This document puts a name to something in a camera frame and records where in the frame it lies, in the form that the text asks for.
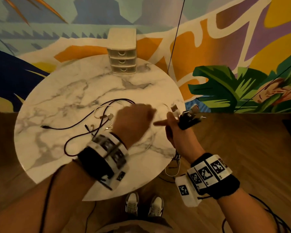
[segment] plastic drawer organizer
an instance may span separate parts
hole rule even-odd
[[[116,74],[136,73],[136,29],[111,28],[108,35],[108,54]]]

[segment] foot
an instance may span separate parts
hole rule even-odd
[[[152,199],[148,217],[162,216],[163,210],[164,210],[164,200],[160,197],[155,196]]]
[[[138,193],[128,194],[125,201],[125,212],[138,216],[138,203]]]

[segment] white marble surface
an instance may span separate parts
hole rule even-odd
[[[111,72],[107,55],[74,61],[39,83],[20,109],[14,142],[18,159],[28,176],[39,183],[59,166],[70,162],[71,157],[63,152],[65,142],[77,134],[87,132],[84,124],[98,127],[100,120],[90,115],[79,125],[66,130],[42,129],[40,125],[68,127],[102,103],[116,98],[151,104],[158,110],[154,121],[166,118],[167,106],[176,104],[180,110],[185,110],[177,85],[165,72],[149,62],[137,59],[136,74],[120,75]],[[129,103],[113,105],[108,113],[116,114],[117,110]],[[101,115],[103,110],[98,109],[96,116]],[[88,134],[72,140],[67,145],[67,152],[77,154],[90,139],[91,135]],[[110,191],[96,182],[84,200],[105,200],[140,188],[154,179],[169,164],[174,154],[175,150],[166,138],[164,127],[152,125],[141,141],[129,150],[130,170],[120,186]]]

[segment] drawer handle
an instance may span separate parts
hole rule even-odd
[[[124,50],[119,51],[119,55],[121,55],[121,56],[126,55],[126,51],[124,51]]]

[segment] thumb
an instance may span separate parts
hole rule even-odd
[[[170,128],[172,130],[179,128],[178,127],[178,121],[175,118],[175,116],[173,115],[173,113],[171,113],[171,112],[167,113],[167,123],[168,123],[168,125],[170,126]]]

